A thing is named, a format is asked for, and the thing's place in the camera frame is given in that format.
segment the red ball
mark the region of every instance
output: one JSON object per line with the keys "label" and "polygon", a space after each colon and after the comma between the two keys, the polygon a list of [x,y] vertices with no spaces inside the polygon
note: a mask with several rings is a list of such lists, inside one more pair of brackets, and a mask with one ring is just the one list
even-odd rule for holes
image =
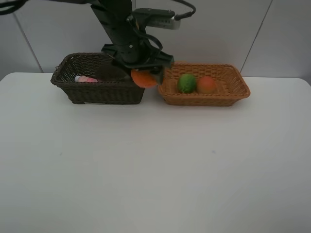
{"label": "red ball", "polygon": [[204,76],[198,80],[196,89],[198,93],[211,94],[216,91],[217,87],[212,77]]}

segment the green ball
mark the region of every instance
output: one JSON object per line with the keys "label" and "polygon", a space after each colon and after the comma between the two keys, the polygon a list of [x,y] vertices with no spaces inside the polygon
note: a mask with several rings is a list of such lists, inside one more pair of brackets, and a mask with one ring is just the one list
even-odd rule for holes
{"label": "green ball", "polygon": [[181,93],[192,93],[196,89],[196,78],[193,74],[180,76],[177,88]]}

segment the wicker basket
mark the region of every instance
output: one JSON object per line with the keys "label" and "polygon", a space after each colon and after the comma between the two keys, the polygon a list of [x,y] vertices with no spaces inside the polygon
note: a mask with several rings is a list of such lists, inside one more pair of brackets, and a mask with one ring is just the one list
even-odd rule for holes
{"label": "wicker basket", "polygon": [[[216,92],[213,94],[179,93],[177,81],[185,73],[192,73],[197,78],[211,76],[216,82]],[[167,69],[163,85],[158,87],[158,91],[167,104],[190,106],[231,106],[250,95],[248,86],[234,66],[189,63],[174,63],[172,69]]]}
{"label": "wicker basket", "polygon": [[144,89],[138,87],[133,81],[98,83],[77,83],[74,81],[77,75],[97,78],[98,71],[103,65],[110,64],[111,61],[111,58],[102,53],[70,54],[56,68],[51,83],[60,87],[72,103],[140,103]]}

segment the pink object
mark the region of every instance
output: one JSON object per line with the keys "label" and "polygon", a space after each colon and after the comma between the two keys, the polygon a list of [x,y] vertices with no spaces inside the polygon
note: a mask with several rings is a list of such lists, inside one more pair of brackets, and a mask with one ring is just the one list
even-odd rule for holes
{"label": "pink object", "polygon": [[98,83],[97,79],[89,78],[87,76],[76,76],[74,78],[76,82],[88,82],[88,83]]}

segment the light brown wicker basket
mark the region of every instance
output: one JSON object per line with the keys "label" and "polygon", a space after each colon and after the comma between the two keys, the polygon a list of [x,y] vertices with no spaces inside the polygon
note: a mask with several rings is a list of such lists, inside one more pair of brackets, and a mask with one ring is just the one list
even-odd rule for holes
{"label": "light brown wicker basket", "polygon": [[[206,75],[216,82],[213,94],[182,94],[177,81],[182,74],[192,73],[197,79]],[[250,90],[240,72],[232,65],[207,65],[177,62],[167,69],[162,86],[158,87],[167,104],[190,106],[231,106],[238,100],[249,97]]]}

